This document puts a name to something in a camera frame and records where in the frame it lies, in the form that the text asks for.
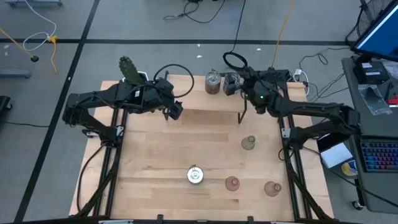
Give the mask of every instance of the computer monitor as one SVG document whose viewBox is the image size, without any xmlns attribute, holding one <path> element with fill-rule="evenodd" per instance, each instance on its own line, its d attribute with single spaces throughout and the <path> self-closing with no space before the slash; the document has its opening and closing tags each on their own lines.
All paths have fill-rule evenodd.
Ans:
<svg viewBox="0 0 398 224">
<path fill-rule="evenodd" d="M 378 57 L 398 62 L 398 0 L 390 2 L 351 50 L 362 53 L 362 59 Z"/>
</svg>

